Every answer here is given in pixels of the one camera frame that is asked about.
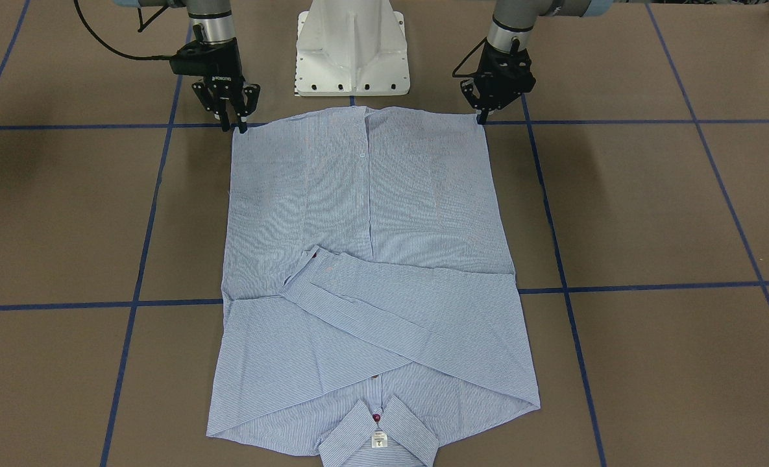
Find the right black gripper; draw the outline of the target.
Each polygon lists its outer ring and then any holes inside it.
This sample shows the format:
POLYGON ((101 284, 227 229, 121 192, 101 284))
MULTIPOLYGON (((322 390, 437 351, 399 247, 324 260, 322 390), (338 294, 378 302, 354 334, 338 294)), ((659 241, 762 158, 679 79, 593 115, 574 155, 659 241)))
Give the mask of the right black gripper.
POLYGON ((235 38, 218 44, 189 42, 169 58, 169 65, 177 76, 199 77, 191 88, 201 106, 218 119, 221 130, 230 130, 231 109, 239 133, 247 132, 247 119, 256 111, 262 88, 245 80, 235 38))

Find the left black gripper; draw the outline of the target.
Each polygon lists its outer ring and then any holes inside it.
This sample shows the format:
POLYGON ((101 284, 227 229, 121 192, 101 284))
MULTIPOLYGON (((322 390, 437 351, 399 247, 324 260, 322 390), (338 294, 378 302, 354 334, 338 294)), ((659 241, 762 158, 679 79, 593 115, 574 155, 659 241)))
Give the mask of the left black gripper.
POLYGON ((485 125, 489 115, 501 110, 532 91, 536 79, 531 72, 528 50, 518 38, 511 39, 511 49, 501 51, 483 38, 452 71, 461 79, 459 88, 470 107, 477 111, 477 124, 485 125), (459 69, 476 51, 480 61, 475 71, 459 73, 459 69))

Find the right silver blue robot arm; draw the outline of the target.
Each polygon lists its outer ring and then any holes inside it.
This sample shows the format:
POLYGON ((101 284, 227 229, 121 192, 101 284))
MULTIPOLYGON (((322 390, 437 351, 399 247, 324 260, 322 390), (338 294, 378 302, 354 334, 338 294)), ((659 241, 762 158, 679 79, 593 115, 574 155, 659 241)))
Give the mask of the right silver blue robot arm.
POLYGON ((230 1, 117 1, 125 8, 156 8, 141 18, 144 30, 168 9, 184 8, 191 27, 191 41, 170 56, 136 56, 109 48, 112 53, 133 61, 167 61, 177 76, 195 77, 191 86, 200 105, 214 115, 221 130, 248 130, 247 119, 257 107, 262 90, 243 75, 235 21, 230 1))

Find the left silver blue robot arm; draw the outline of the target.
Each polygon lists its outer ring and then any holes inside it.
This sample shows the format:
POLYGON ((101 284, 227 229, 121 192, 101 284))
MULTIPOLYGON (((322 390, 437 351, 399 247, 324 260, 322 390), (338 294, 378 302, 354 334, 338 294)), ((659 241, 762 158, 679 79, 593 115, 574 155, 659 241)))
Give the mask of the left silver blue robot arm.
POLYGON ((476 122, 485 125, 502 110, 533 91, 536 79, 528 41, 539 18, 600 17, 612 1, 497 1, 485 38, 452 71, 476 122))

